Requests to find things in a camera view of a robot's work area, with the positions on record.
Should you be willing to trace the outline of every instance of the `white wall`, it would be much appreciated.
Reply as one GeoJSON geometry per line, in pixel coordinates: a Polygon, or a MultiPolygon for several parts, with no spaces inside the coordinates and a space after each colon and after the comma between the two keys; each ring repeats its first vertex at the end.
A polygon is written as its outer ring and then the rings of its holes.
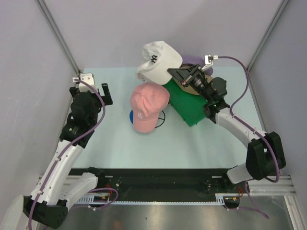
{"type": "Polygon", "coordinates": [[[307,214],[307,1],[290,2],[251,71],[268,131],[283,141],[287,167],[307,214]]]}
{"type": "Polygon", "coordinates": [[[73,70],[34,0],[0,7],[0,223],[53,155],[73,70]]]}
{"type": "Polygon", "coordinates": [[[80,68],[136,67],[144,44],[246,65],[282,0],[46,0],[80,68]]]}

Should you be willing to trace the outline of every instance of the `floor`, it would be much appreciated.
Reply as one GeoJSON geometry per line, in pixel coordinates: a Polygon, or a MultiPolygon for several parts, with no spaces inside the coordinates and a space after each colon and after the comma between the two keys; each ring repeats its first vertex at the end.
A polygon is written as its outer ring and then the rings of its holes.
{"type": "MultiPolygon", "coordinates": [[[[71,210],[58,230],[293,230],[283,196],[255,197],[270,219],[222,206],[111,205],[93,212],[71,210]]],[[[247,197],[241,206],[250,206],[247,197]]]]}
{"type": "MultiPolygon", "coordinates": [[[[114,104],[91,137],[74,168],[230,168],[246,159],[246,148],[209,119],[189,127],[171,105],[165,123],[148,134],[137,133],[129,119],[130,96],[142,82],[135,68],[95,68],[96,85],[108,83],[114,104]]],[[[241,68],[215,67],[214,77],[227,80],[226,102],[231,104],[246,84],[241,68]]],[[[235,106],[237,115],[260,127],[250,92],[235,106]]]]}

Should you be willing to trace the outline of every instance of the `pink cap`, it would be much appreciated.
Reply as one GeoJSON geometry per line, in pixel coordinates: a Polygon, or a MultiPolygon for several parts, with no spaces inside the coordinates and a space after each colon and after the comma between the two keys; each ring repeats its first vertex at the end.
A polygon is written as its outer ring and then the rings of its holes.
{"type": "Polygon", "coordinates": [[[168,102],[169,92],[162,85],[147,82],[136,87],[130,99],[135,130],[141,133],[153,131],[168,102]]]}

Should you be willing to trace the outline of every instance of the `green cloth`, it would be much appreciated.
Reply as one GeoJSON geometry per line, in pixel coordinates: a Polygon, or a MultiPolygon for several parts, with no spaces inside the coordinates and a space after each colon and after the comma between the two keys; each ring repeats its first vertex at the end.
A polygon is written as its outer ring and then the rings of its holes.
{"type": "Polygon", "coordinates": [[[206,117],[202,107],[208,103],[207,100],[199,95],[182,91],[173,79],[163,86],[170,94],[170,104],[189,126],[206,117]]]}

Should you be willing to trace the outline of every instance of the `baseball cap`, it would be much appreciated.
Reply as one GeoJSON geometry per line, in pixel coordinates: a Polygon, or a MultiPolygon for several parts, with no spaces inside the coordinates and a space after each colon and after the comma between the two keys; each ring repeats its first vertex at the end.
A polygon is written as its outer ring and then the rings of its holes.
{"type": "Polygon", "coordinates": [[[143,46],[142,64],[137,69],[138,79],[164,85],[172,76],[167,69],[177,69],[182,64],[181,55],[164,41],[151,42],[143,46]]]}
{"type": "Polygon", "coordinates": [[[137,86],[130,98],[134,129],[141,133],[153,131],[168,102],[169,92],[163,86],[154,82],[137,86]]]}

